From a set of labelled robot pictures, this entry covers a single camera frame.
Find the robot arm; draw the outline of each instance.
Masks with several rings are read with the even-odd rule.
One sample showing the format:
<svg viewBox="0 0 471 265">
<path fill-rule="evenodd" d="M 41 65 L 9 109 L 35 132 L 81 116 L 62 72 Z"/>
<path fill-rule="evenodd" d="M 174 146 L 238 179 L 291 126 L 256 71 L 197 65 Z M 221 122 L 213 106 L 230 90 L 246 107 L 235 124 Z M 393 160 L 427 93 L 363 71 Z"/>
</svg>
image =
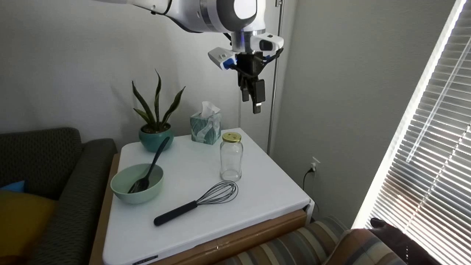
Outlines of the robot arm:
<svg viewBox="0 0 471 265">
<path fill-rule="evenodd" d="M 257 75 L 282 51 L 284 40 L 265 32 L 265 0 L 131 0 L 134 6 L 163 15 L 188 32 L 231 32 L 231 50 L 216 47 L 207 54 L 221 69 L 238 72 L 243 100 L 253 113 L 265 101 L 265 81 Z"/>
</svg>

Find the green bowl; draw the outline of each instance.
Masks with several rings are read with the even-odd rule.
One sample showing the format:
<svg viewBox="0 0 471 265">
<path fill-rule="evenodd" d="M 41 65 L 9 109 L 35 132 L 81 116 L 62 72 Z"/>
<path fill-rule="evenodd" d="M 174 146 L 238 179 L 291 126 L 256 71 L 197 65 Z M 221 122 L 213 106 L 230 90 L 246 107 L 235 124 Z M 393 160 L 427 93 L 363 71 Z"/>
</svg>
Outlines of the green bowl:
<svg viewBox="0 0 471 265">
<path fill-rule="evenodd" d="M 150 163 L 140 163 L 119 171 L 113 175 L 110 181 L 110 188 L 122 202 L 131 205 L 140 205 L 151 200 L 160 193 L 163 171 L 160 166 L 154 165 L 150 178 L 149 188 L 138 193 L 128 193 L 131 185 L 143 178 L 149 171 Z"/>
</svg>

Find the tissue box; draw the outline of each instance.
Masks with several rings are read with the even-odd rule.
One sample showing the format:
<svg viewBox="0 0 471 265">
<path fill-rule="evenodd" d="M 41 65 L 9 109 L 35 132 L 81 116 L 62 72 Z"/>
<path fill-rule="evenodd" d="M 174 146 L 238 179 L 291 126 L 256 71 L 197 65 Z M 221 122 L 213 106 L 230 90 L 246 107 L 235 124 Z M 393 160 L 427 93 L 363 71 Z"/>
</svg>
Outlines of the tissue box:
<svg viewBox="0 0 471 265">
<path fill-rule="evenodd" d="M 190 118 L 190 126 L 193 141 L 213 144 L 221 137 L 221 113 L 202 118 L 199 112 Z"/>
</svg>

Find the white table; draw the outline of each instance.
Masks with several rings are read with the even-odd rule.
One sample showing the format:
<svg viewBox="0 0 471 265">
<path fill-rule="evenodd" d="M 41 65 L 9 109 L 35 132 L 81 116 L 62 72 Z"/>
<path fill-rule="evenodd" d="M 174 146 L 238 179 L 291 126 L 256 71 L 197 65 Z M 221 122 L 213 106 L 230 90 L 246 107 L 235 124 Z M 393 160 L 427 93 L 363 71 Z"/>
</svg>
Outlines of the white table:
<svg viewBox="0 0 471 265">
<path fill-rule="evenodd" d="M 157 165 L 163 168 L 162 193 L 146 205 L 126 205 L 113 196 L 103 262 L 135 263 L 160 260 L 204 241 L 227 235 L 263 221 L 306 207 L 310 218 L 313 202 L 299 185 L 243 131 L 243 177 L 238 196 L 225 205 L 197 209 L 154 227 L 153 219 L 171 209 L 199 199 L 219 179 L 219 141 L 213 146 L 194 143 L 190 135 L 175 137 Z M 153 153 L 141 143 L 122 147 L 118 171 L 150 162 Z"/>
</svg>

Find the tissue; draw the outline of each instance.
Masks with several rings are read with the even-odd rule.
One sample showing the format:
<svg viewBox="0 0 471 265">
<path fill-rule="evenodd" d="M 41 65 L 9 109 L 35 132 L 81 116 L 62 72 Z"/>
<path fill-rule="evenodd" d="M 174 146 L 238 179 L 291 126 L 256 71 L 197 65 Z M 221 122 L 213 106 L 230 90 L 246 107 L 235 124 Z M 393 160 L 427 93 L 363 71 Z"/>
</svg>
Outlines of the tissue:
<svg viewBox="0 0 471 265">
<path fill-rule="evenodd" d="M 191 115 L 191 140 L 213 144 L 221 137 L 221 109 L 210 101 L 202 101 L 202 110 Z"/>
</svg>

